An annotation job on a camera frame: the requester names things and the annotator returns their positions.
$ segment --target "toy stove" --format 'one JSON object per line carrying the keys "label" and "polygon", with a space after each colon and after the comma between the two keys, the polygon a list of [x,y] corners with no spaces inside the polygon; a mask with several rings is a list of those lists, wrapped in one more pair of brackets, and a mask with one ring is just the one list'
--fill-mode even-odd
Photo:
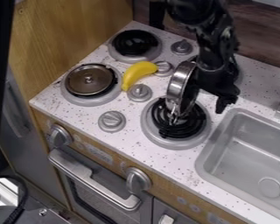
{"label": "toy stove", "polygon": [[[187,55],[188,50],[192,49],[189,45],[185,40],[174,43],[170,47],[171,53]],[[134,64],[144,60],[153,61],[162,54],[163,47],[164,43],[156,34],[127,30],[108,42],[108,54],[115,63]],[[160,61],[156,64],[159,67],[157,76],[165,78],[173,74],[171,63]],[[62,95],[72,104],[96,107],[112,102],[122,92],[121,84],[122,76],[112,63],[89,63],[69,71],[61,81],[60,88]],[[127,96],[133,103],[146,103],[151,100],[152,94],[153,89],[148,85],[137,84],[130,88]],[[174,124],[169,121],[169,114],[165,96],[152,99],[144,107],[141,128],[154,144],[170,150],[185,150],[201,144],[207,138],[210,119],[202,105],[196,104],[191,113]],[[126,122],[124,114],[106,111],[99,117],[98,125],[105,132],[115,133],[121,131]]]}

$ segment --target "sink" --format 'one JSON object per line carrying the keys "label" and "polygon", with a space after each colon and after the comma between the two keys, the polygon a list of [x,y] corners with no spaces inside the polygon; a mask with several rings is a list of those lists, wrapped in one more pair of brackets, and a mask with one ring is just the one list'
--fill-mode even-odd
{"label": "sink", "polygon": [[244,109],[223,118],[195,163],[206,181],[280,219],[280,124]]}

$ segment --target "burner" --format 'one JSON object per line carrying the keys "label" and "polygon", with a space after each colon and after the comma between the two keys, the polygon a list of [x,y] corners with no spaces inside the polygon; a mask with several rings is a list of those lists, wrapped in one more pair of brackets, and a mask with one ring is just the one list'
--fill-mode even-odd
{"label": "burner", "polygon": [[170,125],[170,111],[166,107],[165,98],[160,98],[151,109],[152,121],[159,129],[163,138],[187,138],[191,137],[203,128],[206,122],[206,114],[197,104],[192,108],[191,113],[178,119],[176,124]]}
{"label": "burner", "polygon": [[123,31],[110,40],[108,50],[114,59],[133,64],[154,60],[162,52],[162,43],[147,31]]}
{"label": "burner", "polygon": [[116,83],[114,70],[101,64],[78,66],[66,76],[66,89],[76,96],[103,95]]}
{"label": "burner", "polygon": [[122,76],[113,67],[86,64],[68,72],[60,87],[69,102],[95,107],[114,100],[121,93],[121,82]]}
{"label": "burner", "polygon": [[147,31],[123,31],[112,41],[114,48],[126,56],[138,56],[158,46],[158,40]]}
{"label": "burner", "polygon": [[146,105],[141,114],[141,127],[154,144],[176,151],[202,144],[211,131],[209,114],[198,102],[190,115],[170,125],[164,97]]}

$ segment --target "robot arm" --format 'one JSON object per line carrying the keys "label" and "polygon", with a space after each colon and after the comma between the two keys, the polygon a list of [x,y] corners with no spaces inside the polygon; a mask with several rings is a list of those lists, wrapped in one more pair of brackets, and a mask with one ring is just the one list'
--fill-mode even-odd
{"label": "robot arm", "polygon": [[[199,55],[193,59],[196,67],[186,83],[187,91],[181,101],[193,105],[200,89],[217,95],[216,113],[223,112],[230,103],[236,103],[240,90],[234,82],[239,69],[234,52],[239,42],[235,36],[233,19],[220,3],[220,0],[159,0],[153,4],[162,4],[165,11],[177,23],[184,25],[190,32],[195,32],[199,44]],[[158,16],[163,21],[164,15]],[[168,109],[179,105],[166,103]],[[176,110],[173,114],[180,116],[185,111]]]}

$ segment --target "speckled countertop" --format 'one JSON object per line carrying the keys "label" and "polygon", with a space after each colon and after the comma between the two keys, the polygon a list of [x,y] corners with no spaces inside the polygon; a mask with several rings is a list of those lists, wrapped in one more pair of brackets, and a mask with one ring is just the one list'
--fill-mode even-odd
{"label": "speckled countertop", "polygon": [[[155,61],[167,60],[176,66],[179,62],[187,60],[191,56],[177,56],[171,52],[171,44],[181,40],[180,36],[137,22],[131,22],[124,29],[144,29],[155,33],[162,39],[164,43],[163,53]],[[189,41],[195,46],[193,53],[195,54],[197,45],[193,41]],[[236,105],[228,107],[222,115],[216,115],[214,113],[216,97],[210,94],[199,94],[198,101],[204,105],[211,116],[212,132],[224,115],[232,108],[248,109],[258,115],[277,121],[273,116],[274,109],[280,102],[280,68],[242,56],[236,56],[236,58],[243,72],[240,85],[241,97]],[[79,64],[90,62],[111,65],[121,73],[129,67],[129,65],[115,61],[109,56],[107,42],[89,54]],[[76,106],[61,95],[61,78],[34,97],[30,101],[31,106],[107,145],[110,149],[151,169],[244,221],[260,224],[280,224],[280,220],[274,216],[208,183],[198,175],[194,163],[206,142],[189,150],[166,150],[148,140],[140,126],[140,115],[147,102],[135,103],[127,98],[126,93],[121,93],[112,102],[99,107]],[[154,99],[165,95],[168,81],[168,77],[150,76],[140,80],[139,83],[146,84],[153,89],[152,99]],[[97,124],[99,116],[110,110],[118,110],[127,118],[126,127],[114,134],[103,132]]]}

